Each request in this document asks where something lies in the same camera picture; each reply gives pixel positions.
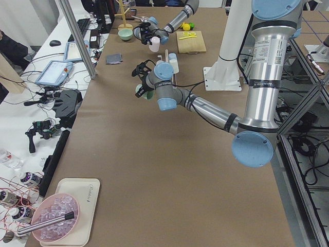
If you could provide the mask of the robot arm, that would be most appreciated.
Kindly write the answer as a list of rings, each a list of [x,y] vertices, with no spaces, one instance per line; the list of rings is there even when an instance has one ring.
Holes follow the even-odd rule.
[[[212,125],[234,135],[232,153],[243,165],[261,167],[271,161],[278,125],[274,115],[290,39],[301,29],[304,1],[233,1],[218,60],[204,68],[208,91],[239,91],[239,55],[248,34],[255,39],[245,114],[238,117],[173,83],[174,66],[158,62],[153,69],[141,63],[132,71],[142,84],[137,97],[156,94],[159,109],[178,105],[199,114]]]
[[[177,31],[181,24],[194,15],[199,7],[199,0],[189,0],[185,2],[181,12],[164,28],[158,26],[158,21],[153,17],[146,18],[138,26],[133,29],[133,35],[144,45],[152,45],[152,38],[159,38],[160,44],[163,45],[169,40],[169,34]]]

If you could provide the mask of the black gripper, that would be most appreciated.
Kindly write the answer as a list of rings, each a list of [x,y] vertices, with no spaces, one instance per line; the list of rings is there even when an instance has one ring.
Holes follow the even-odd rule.
[[[140,40],[143,45],[152,45],[152,32],[150,30],[150,25],[149,22],[144,22],[138,26],[140,29]]]
[[[148,66],[147,63],[152,62],[154,65],[155,63],[152,60],[145,60],[136,66],[136,68],[132,71],[132,77],[138,76],[142,82],[142,85],[146,87],[147,90],[154,90],[150,86],[147,85],[147,76],[152,71]],[[135,93],[136,97],[141,97],[138,92]]]

